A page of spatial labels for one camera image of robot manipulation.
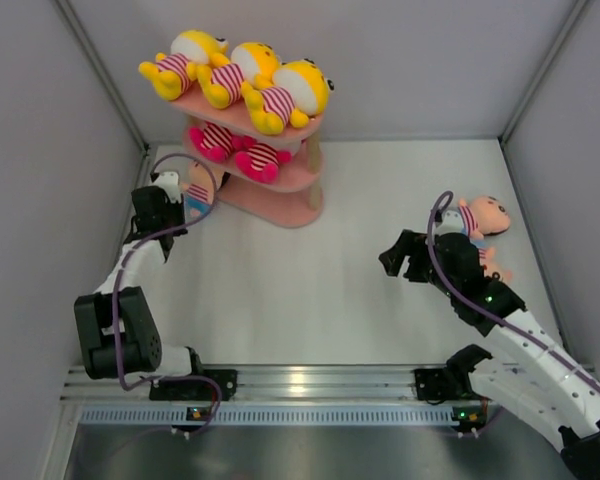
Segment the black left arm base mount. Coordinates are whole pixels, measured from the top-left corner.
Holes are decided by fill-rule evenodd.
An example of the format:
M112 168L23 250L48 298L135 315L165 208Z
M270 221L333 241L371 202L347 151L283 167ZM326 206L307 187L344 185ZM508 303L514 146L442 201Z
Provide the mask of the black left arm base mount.
M206 369L203 377L213 380L220 388L221 395L208 382L202 380L160 380L150 387L152 401L200 401L210 402L230 400L237 391L238 371L235 369Z

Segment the yellow frog plush toy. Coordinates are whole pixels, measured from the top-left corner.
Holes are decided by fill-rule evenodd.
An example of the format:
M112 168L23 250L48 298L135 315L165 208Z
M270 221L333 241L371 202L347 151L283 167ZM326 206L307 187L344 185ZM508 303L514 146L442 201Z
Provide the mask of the yellow frog plush toy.
M242 87L261 89L272 85L281 61L274 49L262 42L244 42L229 56L214 53L211 65L196 67L197 81L208 103L225 109L242 98Z

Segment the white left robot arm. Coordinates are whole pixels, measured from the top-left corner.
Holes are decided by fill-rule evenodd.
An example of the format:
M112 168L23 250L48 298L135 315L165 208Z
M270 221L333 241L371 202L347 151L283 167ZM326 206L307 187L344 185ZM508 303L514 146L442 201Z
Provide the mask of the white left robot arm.
M199 356L190 347L162 341L148 302L175 238L187 233L182 194L142 187L132 192L132 203L134 215L117 263L93 293L74 302L83 365L94 380L172 376L174 391L195 399L206 386Z

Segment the boy doll black hair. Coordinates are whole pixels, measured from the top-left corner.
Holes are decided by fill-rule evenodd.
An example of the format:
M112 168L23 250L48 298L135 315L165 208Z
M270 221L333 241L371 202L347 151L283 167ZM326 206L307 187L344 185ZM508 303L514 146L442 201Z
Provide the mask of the boy doll black hair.
M189 163L187 179L180 183L183 195L184 218L191 221L205 214L214 201L215 187L221 189L229 178L222 169L192 161Z

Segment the white pink bear plush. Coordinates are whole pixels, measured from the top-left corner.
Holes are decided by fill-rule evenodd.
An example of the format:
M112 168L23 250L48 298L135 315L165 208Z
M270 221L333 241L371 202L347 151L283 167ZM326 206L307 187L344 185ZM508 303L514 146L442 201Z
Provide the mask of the white pink bear plush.
M188 138L198 153L207 160L222 164L242 147L242 138L226 127L206 122L192 126Z
M246 137L236 148L236 167L248 178L263 184L277 181L280 167L288 164L300 150L301 143L275 148L269 144Z

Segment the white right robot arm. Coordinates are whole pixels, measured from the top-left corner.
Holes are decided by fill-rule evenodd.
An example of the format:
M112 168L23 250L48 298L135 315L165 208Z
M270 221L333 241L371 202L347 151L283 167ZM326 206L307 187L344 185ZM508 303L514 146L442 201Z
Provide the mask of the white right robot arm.
M549 442L575 478L600 479L600 382L488 275L465 235L404 230L378 259L386 275L440 290L482 341L416 370L419 400L492 400Z

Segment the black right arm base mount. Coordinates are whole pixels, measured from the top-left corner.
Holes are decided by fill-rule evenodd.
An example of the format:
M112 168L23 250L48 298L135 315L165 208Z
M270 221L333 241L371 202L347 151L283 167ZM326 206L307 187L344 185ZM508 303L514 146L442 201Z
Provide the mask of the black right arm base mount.
M420 401L438 405L445 401L478 400L469 380L476 366L493 356L472 344L452 355L443 367L417 368L413 371L416 396Z

